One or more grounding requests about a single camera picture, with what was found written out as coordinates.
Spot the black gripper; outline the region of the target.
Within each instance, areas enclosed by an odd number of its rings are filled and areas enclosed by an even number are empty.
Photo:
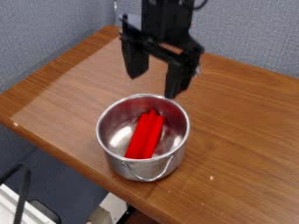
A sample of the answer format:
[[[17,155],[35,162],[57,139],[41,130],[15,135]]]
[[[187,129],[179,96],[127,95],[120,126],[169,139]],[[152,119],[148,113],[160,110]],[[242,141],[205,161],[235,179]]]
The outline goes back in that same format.
[[[195,0],[141,0],[141,14],[123,14],[121,53],[128,76],[135,79],[148,70],[149,55],[168,64],[164,97],[173,99],[188,89],[199,73],[204,48],[189,29],[192,13],[204,7]]]

